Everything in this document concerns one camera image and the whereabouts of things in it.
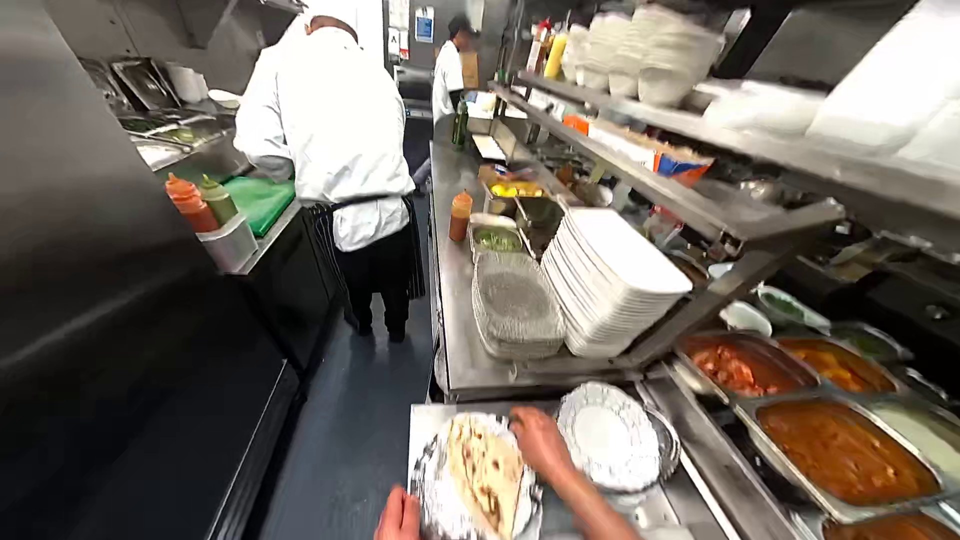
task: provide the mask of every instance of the hand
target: hand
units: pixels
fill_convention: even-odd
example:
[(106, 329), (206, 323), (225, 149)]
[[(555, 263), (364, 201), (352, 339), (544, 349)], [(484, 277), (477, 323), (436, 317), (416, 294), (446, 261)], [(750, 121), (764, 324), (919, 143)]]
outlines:
[(420, 500), (395, 485), (373, 540), (420, 540)]
[(523, 460), (547, 482), (553, 484), (564, 474), (576, 472), (553, 418), (530, 406), (515, 406), (510, 417), (510, 430), (516, 435)]

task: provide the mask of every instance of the chef's white jacket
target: chef's white jacket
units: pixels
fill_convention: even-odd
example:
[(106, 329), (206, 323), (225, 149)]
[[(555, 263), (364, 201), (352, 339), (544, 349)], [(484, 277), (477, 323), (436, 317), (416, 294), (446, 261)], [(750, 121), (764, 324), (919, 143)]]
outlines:
[(456, 104), (450, 101), (450, 92), (464, 89), (464, 65), (460, 60), (460, 51), (449, 39), (440, 48), (433, 68), (433, 93), (430, 96), (433, 108), (433, 124), (446, 114), (457, 111)]
[(291, 45), (261, 53), (233, 144), (275, 180), (296, 171), (301, 199), (395, 195), (334, 212), (337, 248), (355, 251), (410, 220), (398, 198), (414, 189), (403, 157), (403, 102), (387, 70), (347, 32), (321, 28)]

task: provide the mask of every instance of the black trousers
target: black trousers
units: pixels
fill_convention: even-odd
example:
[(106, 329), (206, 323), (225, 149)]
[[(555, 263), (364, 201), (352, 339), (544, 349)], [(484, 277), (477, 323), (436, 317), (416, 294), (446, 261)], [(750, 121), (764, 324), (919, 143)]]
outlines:
[(347, 283), (350, 307), (358, 328), (373, 323), (370, 302), (374, 292), (383, 298), (387, 331), (403, 333), (409, 314), (410, 268), (414, 256), (410, 244), (410, 225), (356, 251), (335, 249), (337, 266)]

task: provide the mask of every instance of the gray floor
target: gray floor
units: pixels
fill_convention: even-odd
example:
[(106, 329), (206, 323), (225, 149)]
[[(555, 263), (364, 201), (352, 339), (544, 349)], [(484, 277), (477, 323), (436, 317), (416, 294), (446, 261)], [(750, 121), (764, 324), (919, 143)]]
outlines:
[[(416, 206), (425, 250), (429, 205), (418, 199)], [(391, 486), (406, 484), (410, 404), (426, 396), (431, 333), (427, 297), (411, 302), (407, 339), (398, 345), (387, 341), (379, 295), (373, 296), (373, 337), (358, 337), (337, 319), (260, 539), (373, 537)]]

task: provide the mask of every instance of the green cutting board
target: green cutting board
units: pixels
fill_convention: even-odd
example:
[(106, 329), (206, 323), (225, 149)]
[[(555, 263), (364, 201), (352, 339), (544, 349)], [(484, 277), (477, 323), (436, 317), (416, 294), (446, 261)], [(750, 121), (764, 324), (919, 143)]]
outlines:
[(240, 176), (224, 184), (233, 203), (247, 216), (253, 235), (262, 238), (294, 200), (294, 183)]

